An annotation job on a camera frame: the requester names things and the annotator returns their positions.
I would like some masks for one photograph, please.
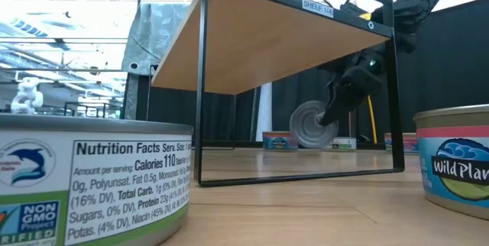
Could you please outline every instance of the wooden surface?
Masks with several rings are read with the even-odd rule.
[[[152,85],[196,90],[200,0]],[[238,94],[379,44],[385,37],[267,0],[209,0],[206,91]]]
[[[384,151],[357,154],[205,151],[208,178],[385,168]],[[425,199],[419,158],[406,172],[250,186],[191,189],[189,219],[165,246],[483,245],[489,221]]]

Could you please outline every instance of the floor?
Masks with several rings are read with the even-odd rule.
[[[204,179],[372,170],[385,151],[205,151]],[[417,156],[404,173],[191,189],[189,218],[165,246],[487,245],[489,221],[423,196]]]

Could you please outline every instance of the shelf underside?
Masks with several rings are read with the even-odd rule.
[[[209,0],[206,92],[239,94],[387,40],[269,0]],[[152,86],[197,89],[200,0],[193,0]]]

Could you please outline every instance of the tin can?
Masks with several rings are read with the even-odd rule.
[[[392,137],[390,133],[384,134],[385,150],[392,152]],[[419,154],[418,138],[416,133],[403,133],[405,154]]]
[[[156,245],[188,210],[193,128],[0,114],[2,245]]]
[[[420,112],[414,120],[426,197],[489,219],[489,105]]]
[[[336,137],[326,147],[328,151],[356,151],[357,150],[357,138]]]
[[[267,151],[297,151],[297,140],[289,131],[264,131],[263,149]]]

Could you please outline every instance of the black shelf frame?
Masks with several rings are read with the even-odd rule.
[[[203,103],[206,81],[206,47],[207,47],[207,11],[209,0],[201,0],[200,4],[200,30],[199,30],[199,64],[198,64],[198,86],[196,100],[196,129],[195,129],[195,160],[194,160],[194,180],[202,187],[214,186],[236,186],[249,185],[259,183],[277,183],[286,181],[298,180],[313,180],[340,176],[360,176],[369,174],[381,173],[399,173],[404,171],[404,150],[403,150],[403,134],[400,125],[400,100],[399,89],[397,82],[397,52],[395,43],[395,33],[393,29],[393,0],[376,0],[381,2],[383,6],[383,24],[378,24],[372,21],[364,20],[354,15],[350,15],[343,11],[333,9],[333,16],[328,17],[319,15],[315,12],[303,9],[303,0],[269,0],[291,8],[305,12],[305,14],[314,14],[323,18],[330,18],[340,23],[360,28],[371,33],[379,34],[390,39],[385,42],[387,52],[387,89],[389,99],[389,116],[390,116],[390,133],[392,136],[392,156],[393,166],[386,170],[359,170],[351,172],[337,173],[314,173],[302,174],[293,176],[267,176],[254,178],[238,178],[228,180],[202,180],[202,147],[203,140]]]

